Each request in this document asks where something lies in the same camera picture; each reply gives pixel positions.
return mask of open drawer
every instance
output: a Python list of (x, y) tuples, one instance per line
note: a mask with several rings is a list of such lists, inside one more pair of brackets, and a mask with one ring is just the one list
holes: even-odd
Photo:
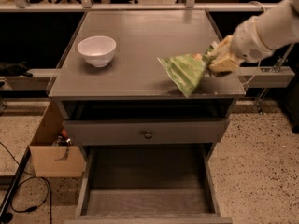
[(202, 145), (91, 149), (65, 224), (232, 223), (220, 215)]

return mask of cardboard box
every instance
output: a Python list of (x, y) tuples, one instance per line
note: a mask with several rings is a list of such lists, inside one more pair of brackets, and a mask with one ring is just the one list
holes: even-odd
[(66, 160), (66, 147), (56, 147), (52, 143), (57, 140), (62, 130), (63, 118), (57, 105), (50, 102), (36, 134), (29, 146), (36, 176), (43, 177), (81, 177), (85, 161), (77, 146), (70, 146)]

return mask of drawer knob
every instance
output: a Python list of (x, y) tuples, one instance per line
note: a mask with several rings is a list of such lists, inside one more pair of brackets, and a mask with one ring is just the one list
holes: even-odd
[(144, 137), (145, 137), (146, 139), (151, 139), (151, 138), (152, 138), (152, 133), (151, 133), (150, 131), (146, 131), (146, 132), (144, 133)]

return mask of table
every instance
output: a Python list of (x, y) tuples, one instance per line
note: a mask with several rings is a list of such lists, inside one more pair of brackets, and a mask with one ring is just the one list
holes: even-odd
[[(116, 55), (105, 68), (92, 67), (79, 57), (78, 43), (92, 35), (107, 35), (117, 42)], [(87, 161), (77, 219), (65, 223), (112, 223), (111, 217), (122, 223), (136, 218), (164, 223), (170, 217), (173, 223), (181, 218), (184, 223), (231, 223), (220, 216), (207, 161), (244, 89), (237, 74), (206, 73), (186, 99), (157, 60), (203, 53), (213, 41), (218, 41), (216, 32), (202, 10), (86, 14), (49, 93)], [(187, 164), (171, 168), (169, 160), (174, 157)], [(149, 176), (159, 176), (161, 183)], [(198, 207), (192, 211), (187, 204), (194, 201), (190, 190)], [(103, 200), (112, 202), (111, 209), (99, 207)], [(135, 204), (128, 209), (130, 200)], [(179, 200), (186, 205), (180, 206)], [(156, 209), (166, 203), (168, 209)]]

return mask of speckled floor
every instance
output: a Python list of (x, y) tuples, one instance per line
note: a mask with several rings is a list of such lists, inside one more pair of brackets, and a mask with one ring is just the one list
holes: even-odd
[[(16, 159), (30, 143), (47, 102), (8, 103), (0, 117), (0, 141)], [(252, 105), (239, 103), (231, 124), (209, 161), (216, 197), (223, 217), (234, 224), (299, 223), (299, 135), (275, 102), (263, 106), (264, 115)], [(16, 164), (0, 147), (0, 172), (9, 175)], [(26, 170), (33, 172), (29, 161)], [(52, 188), (53, 224), (63, 224), (75, 215), (79, 178), (49, 178)], [(42, 201), (43, 182), (31, 180), (14, 199), (25, 209)], [(0, 188), (0, 199), (5, 195)], [(12, 224), (49, 223), (49, 199), (30, 214), (13, 212)]]

